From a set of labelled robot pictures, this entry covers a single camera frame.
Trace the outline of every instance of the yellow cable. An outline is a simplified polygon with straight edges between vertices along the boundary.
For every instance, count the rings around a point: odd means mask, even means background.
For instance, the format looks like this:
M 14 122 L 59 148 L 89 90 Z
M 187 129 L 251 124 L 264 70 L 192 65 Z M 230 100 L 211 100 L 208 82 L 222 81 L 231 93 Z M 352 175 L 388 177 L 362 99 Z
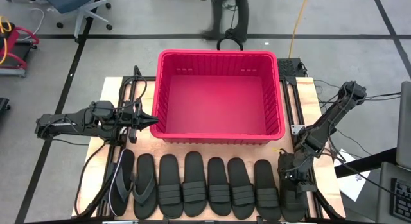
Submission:
M 4 26 L 3 26 L 3 23 L 1 22 L 1 20 L 3 19 L 3 16 L 0 16 L 0 32 L 2 33 L 2 34 L 5 34 L 6 33 L 6 31 L 12 31 L 12 25 L 10 24 L 10 22 L 8 21 L 8 19 L 5 19 L 5 21 L 6 21 L 6 23 L 7 23 L 7 26 L 8 26 L 8 29 L 6 29 Z M 0 64 L 2 64 L 5 60 L 6 60 L 6 57 L 7 57 L 7 39 L 6 38 L 3 38 L 3 40 L 4 40 L 4 55 L 3 55 L 3 58 L 1 59 L 1 61 L 0 61 Z
M 295 26 L 294 26 L 293 37 L 291 38 L 290 51 L 288 52 L 288 58 L 291 58 L 291 54 L 293 52 L 293 43 L 294 43 L 295 32 L 297 31 L 298 24 L 300 23 L 301 15 L 302 15 L 302 12 L 304 11 L 304 8 L 306 6 L 306 2 L 307 2 L 307 0 L 304 0 L 304 2 L 302 2 L 300 13 L 298 14 L 298 19 L 297 19 L 297 22 L 295 23 Z

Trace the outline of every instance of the white paper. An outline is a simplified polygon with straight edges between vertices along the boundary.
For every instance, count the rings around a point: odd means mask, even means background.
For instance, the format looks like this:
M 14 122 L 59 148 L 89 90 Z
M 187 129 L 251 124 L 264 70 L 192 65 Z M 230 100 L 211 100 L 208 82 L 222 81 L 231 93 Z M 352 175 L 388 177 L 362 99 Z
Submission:
M 341 155 L 346 159 L 347 162 L 355 160 L 349 153 L 346 153 L 345 150 L 340 150 Z M 341 165 L 341 162 L 338 160 L 334 161 L 334 167 Z M 361 172 L 361 174 L 368 178 L 370 171 Z M 358 195 L 362 190 L 362 187 L 365 184 L 365 179 L 360 175 L 351 175 L 343 178 L 338 178 L 338 185 L 340 186 L 341 192 L 351 198 L 354 202 L 357 200 Z

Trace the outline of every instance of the red plastic bin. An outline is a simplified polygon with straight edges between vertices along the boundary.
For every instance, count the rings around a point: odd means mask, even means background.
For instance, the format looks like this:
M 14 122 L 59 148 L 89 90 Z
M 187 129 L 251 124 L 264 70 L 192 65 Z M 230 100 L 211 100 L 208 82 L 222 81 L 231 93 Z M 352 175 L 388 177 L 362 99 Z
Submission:
M 268 51 L 166 50 L 150 127 L 167 142 L 265 144 L 285 133 L 277 58 Z

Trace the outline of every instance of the black pants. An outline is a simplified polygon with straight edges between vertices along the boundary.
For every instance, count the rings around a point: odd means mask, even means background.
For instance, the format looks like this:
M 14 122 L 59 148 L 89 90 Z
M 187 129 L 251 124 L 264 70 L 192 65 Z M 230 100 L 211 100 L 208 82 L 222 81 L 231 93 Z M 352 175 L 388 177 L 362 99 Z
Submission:
M 226 0 L 211 0 L 214 20 L 212 30 L 215 32 L 220 32 L 224 1 Z M 246 37 L 249 27 L 249 2 L 248 0 L 236 0 L 236 6 L 238 9 L 238 23 L 234 28 L 234 34 L 239 37 Z

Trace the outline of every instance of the office chair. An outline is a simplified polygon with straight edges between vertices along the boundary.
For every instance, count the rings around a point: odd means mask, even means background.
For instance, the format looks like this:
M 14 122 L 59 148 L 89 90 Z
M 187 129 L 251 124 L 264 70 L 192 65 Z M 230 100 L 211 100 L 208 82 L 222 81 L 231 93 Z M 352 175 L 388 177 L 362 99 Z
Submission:
M 75 41 L 78 42 L 78 34 L 80 32 L 80 27 L 82 26 L 83 18 L 84 17 L 92 17 L 95 19 L 99 19 L 107 23 L 106 28 L 111 30 L 113 27 L 109 24 L 109 21 L 104 19 L 103 17 L 96 15 L 95 13 L 91 12 L 92 9 L 97 8 L 105 4 L 107 9 L 111 8 L 111 4 L 107 3 L 107 0 L 100 0 L 97 2 L 91 2 L 91 0 L 47 0 L 53 5 L 58 12 L 65 15 L 65 18 L 70 17 L 71 15 L 76 15 L 76 28 L 74 29 L 74 37 L 76 38 Z M 57 28 L 63 28 L 63 24 L 61 22 L 57 23 Z

